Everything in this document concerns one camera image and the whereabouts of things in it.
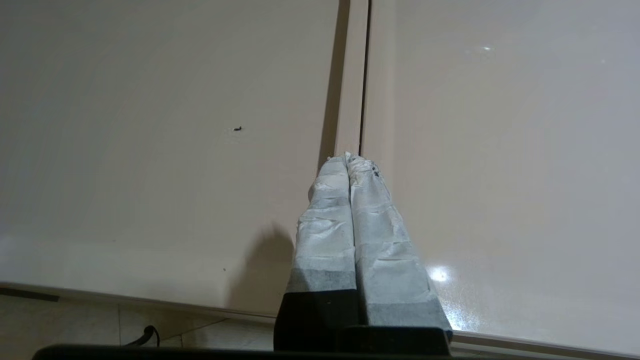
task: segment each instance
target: black object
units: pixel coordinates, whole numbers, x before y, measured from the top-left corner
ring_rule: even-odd
[[[446,356],[416,356],[388,354],[337,354],[319,352],[263,352],[204,350],[183,348],[102,347],[81,345],[54,345],[38,351],[33,360],[354,360],[354,359],[398,359],[438,360],[451,359]]]
[[[274,350],[334,352],[340,330],[359,324],[356,290],[286,293],[273,331]]]
[[[144,334],[140,336],[137,340],[134,340],[124,346],[126,347],[138,347],[142,346],[149,341],[149,339],[156,334],[156,347],[160,347],[160,334],[158,334],[158,330],[152,325],[149,325],[145,328]]]

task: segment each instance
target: white cabinet door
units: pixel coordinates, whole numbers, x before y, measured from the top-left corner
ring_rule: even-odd
[[[0,281],[275,314],[344,4],[0,6]]]
[[[455,329],[640,354],[638,18],[373,2],[363,155]]]

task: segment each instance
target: cabinet door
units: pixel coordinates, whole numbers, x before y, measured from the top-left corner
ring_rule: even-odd
[[[274,315],[344,5],[3,3],[0,281]]]
[[[363,155],[457,330],[640,354],[639,16],[373,2]]]

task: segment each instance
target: floor tile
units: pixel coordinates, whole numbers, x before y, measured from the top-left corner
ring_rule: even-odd
[[[37,350],[61,343],[119,344],[117,305],[0,295],[3,358],[31,359]]]
[[[120,305],[120,343],[126,344],[138,339],[148,325],[156,327],[160,339],[164,340],[223,319],[152,307]]]
[[[237,350],[273,350],[273,325],[225,320],[182,335],[189,348],[231,348]]]
[[[157,347],[156,337],[150,338],[149,341],[142,345],[142,347]],[[168,338],[160,341],[160,347],[182,347],[182,336],[177,335],[172,338]]]

